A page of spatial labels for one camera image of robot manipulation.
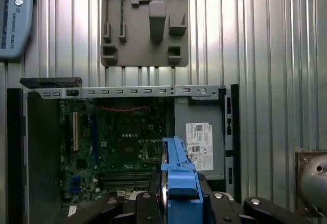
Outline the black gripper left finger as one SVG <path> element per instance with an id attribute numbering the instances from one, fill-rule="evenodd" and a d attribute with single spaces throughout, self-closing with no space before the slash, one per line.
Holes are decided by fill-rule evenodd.
<path id="1" fill-rule="evenodd" d="M 162 223 L 160 174 L 152 174 L 148 191 L 123 200 L 106 196 L 67 217 L 65 223 Z"/>

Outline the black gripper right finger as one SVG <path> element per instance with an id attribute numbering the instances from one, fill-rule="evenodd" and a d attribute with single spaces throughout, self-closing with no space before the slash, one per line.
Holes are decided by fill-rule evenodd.
<path id="1" fill-rule="evenodd" d="M 303 216 L 262 197 L 248 197 L 243 204 L 224 192 L 214 192 L 203 174 L 198 174 L 204 197 L 204 223 L 310 223 Z M 302 195 L 326 218 L 326 173 L 313 173 L 301 180 Z"/>

